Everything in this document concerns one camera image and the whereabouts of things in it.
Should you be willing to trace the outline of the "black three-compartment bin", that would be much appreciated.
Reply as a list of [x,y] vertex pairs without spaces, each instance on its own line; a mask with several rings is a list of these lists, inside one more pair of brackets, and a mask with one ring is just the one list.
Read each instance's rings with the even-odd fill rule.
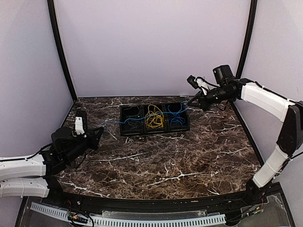
[[190,130],[185,102],[127,105],[120,109],[120,135],[139,136]]

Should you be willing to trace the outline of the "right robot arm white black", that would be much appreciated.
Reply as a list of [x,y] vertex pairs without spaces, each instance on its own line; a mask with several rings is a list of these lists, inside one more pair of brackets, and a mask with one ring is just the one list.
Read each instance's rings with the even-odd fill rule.
[[242,194],[242,202],[252,205],[260,197],[259,189],[281,174],[288,162],[299,155],[297,151],[303,146],[303,103],[286,98],[255,80],[235,77],[229,65],[214,68],[213,74],[215,84],[201,76],[187,78],[187,82],[198,90],[188,101],[188,106],[208,111],[223,101],[242,101],[280,123],[273,151],[252,177],[250,188]]

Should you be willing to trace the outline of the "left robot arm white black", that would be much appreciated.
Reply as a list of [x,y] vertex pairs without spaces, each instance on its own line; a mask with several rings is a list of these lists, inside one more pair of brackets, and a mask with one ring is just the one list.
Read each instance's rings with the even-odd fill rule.
[[65,170],[88,149],[97,149],[103,127],[77,134],[61,127],[52,135],[52,143],[30,156],[0,159],[0,196],[33,196],[49,198],[63,206],[67,196],[55,175]]

